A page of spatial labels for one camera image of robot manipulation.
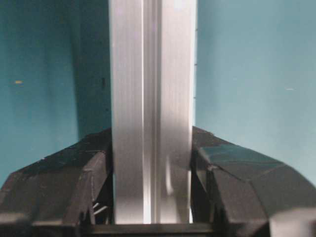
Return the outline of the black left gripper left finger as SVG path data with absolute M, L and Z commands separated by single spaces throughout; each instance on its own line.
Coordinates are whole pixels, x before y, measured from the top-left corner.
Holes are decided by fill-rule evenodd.
M 0 190 L 3 237 L 78 237 L 112 218 L 110 129 L 11 173 Z

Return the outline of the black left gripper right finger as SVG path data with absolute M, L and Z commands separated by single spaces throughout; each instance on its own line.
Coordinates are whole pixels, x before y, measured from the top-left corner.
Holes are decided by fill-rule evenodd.
M 193 128 L 191 209 L 224 237 L 313 237 L 316 189 L 293 167 Z

